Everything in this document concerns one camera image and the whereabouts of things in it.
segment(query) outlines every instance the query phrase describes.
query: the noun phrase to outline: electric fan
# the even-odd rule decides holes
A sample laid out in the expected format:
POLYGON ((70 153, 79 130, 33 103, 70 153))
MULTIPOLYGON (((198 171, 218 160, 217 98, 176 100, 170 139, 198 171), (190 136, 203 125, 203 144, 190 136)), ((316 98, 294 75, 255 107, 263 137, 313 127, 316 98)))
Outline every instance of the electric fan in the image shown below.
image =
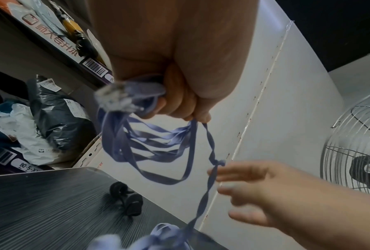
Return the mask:
POLYGON ((370 194, 370 96, 332 127, 321 157, 321 178, 370 194))

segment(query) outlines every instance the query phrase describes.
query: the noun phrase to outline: black table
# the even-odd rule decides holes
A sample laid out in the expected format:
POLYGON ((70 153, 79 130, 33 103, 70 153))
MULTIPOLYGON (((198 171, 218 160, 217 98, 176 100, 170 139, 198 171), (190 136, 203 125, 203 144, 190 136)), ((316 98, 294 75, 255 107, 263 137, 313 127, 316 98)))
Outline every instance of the black table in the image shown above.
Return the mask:
MULTIPOLYGON (((96 168, 0 176, 0 249, 85 249, 103 234, 118 234, 124 247, 159 223, 186 224, 144 198, 142 214, 127 217, 109 195, 117 180, 96 168)), ((191 240, 195 250, 226 250, 191 240)))

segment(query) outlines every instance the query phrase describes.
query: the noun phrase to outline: black earphone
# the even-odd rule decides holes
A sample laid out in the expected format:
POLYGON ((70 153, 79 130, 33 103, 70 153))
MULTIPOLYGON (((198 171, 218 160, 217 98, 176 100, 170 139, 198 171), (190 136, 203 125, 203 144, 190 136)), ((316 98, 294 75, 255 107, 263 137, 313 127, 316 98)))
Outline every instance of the black earphone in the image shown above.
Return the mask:
POLYGON ((135 194, 129 190, 128 186, 123 182, 115 182, 109 188, 109 193, 114 199, 119 199, 124 207, 124 213, 127 216, 139 216, 142 212, 144 201, 142 195, 135 194))

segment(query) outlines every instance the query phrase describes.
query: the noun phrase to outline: hand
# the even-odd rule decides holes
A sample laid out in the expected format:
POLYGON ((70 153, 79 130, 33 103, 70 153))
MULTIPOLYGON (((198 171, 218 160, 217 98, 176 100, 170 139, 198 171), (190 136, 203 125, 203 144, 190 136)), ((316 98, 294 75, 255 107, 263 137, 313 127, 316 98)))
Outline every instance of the hand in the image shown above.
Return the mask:
POLYGON ((240 182, 218 188, 233 206, 260 208, 231 210, 234 220, 279 229, 306 249, 370 249, 368 194, 274 161, 232 162, 218 168, 216 181, 240 182))
POLYGON ((88 0, 115 79, 164 74, 166 95, 147 117, 200 122, 237 85, 258 0, 88 0))

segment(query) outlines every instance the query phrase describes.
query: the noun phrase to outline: black plastic bag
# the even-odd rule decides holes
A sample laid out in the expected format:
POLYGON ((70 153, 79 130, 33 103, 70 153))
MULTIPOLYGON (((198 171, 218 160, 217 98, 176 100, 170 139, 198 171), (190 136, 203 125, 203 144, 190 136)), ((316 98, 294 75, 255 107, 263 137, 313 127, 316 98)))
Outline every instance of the black plastic bag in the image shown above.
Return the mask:
POLYGON ((36 125, 54 148, 83 150, 96 137, 84 108, 51 79, 37 75, 27 88, 36 125))

